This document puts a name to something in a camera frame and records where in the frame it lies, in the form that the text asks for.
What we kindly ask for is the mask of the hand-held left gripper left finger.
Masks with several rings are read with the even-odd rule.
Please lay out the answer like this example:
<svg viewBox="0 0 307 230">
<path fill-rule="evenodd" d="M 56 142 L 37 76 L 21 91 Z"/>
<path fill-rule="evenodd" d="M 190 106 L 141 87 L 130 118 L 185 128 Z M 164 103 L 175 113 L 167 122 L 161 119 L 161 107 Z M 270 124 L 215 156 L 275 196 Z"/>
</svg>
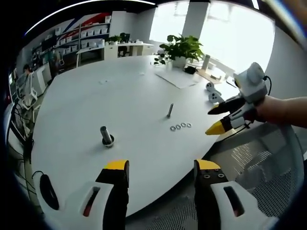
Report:
<svg viewBox="0 0 307 230">
<path fill-rule="evenodd" d="M 60 214 L 64 230 L 124 230 L 129 202 L 129 161 L 109 162 L 94 182 L 66 200 Z"/>
</svg>

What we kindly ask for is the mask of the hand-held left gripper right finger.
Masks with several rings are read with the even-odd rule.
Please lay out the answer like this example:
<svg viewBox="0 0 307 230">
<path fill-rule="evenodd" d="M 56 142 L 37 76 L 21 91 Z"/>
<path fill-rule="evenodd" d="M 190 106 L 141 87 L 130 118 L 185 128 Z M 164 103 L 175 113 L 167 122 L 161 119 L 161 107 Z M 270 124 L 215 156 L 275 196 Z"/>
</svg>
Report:
<svg viewBox="0 0 307 230">
<path fill-rule="evenodd" d="M 229 181 L 212 161 L 194 161 L 194 203 L 200 230 L 271 230 L 278 222 L 266 216 L 257 199 Z"/>
</svg>

